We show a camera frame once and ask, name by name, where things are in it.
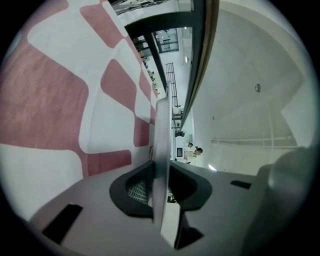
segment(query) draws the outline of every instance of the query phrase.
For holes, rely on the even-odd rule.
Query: black slot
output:
[[[191,245],[193,242],[199,240],[204,235],[196,228],[190,227],[186,215],[180,215],[178,233],[174,242],[176,250]]]
[[[230,184],[237,186],[237,187],[240,187],[240,188],[247,189],[247,190],[250,189],[250,187],[251,187],[251,183],[243,182],[240,180],[233,180],[230,182]]]
[[[212,193],[212,186],[207,179],[173,161],[170,165],[169,188],[182,213],[200,209]]]
[[[80,205],[68,204],[42,231],[42,234],[60,244],[82,209]]]

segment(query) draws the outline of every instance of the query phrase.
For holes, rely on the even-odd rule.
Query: white panel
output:
[[[134,113],[99,90],[91,118],[89,154],[126,150],[134,146]]]
[[[80,158],[70,150],[0,144],[0,163],[5,194],[15,212],[26,220],[83,178]]]
[[[274,149],[272,162],[290,151],[291,149]],[[261,166],[269,164],[270,153],[270,148],[213,143],[209,164],[220,172],[257,175]]]
[[[150,122],[150,101],[143,94],[140,88],[136,90],[136,98],[135,98],[135,114],[138,118],[145,120],[147,123]]]
[[[172,247],[175,246],[179,226],[179,217],[180,205],[178,203],[167,202],[164,210],[161,235]]]

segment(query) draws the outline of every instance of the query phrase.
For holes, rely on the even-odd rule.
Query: person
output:
[[[149,69],[147,71],[148,71],[148,74],[149,74],[150,77],[152,77],[154,75],[154,73],[155,73],[154,71],[151,72]]]
[[[195,160],[197,159],[197,156],[200,156],[203,152],[203,149],[201,147],[198,147],[194,152],[192,151],[184,151],[184,159],[178,159],[179,162],[182,163],[188,163],[191,165],[195,164]]]
[[[195,151],[196,147],[194,147],[194,145],[191,142],[185,142],[184,145],[184,151]]]

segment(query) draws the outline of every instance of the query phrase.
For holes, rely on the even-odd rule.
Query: white ceiling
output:
[[[270,35],[220,10],[213,49],[193,105],[196,127],[206,140],[270,138],[270,122],[274,137],[291,135],[281,110],[303,81],[292,58]],[[259,93],[256,84],[261,85]]]

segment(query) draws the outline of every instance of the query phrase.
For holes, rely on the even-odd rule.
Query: pink and white wall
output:
[[[144,163],[157,94],[108,1],[50,0],[2,63],[1,185],[29,220],[85,177]]]

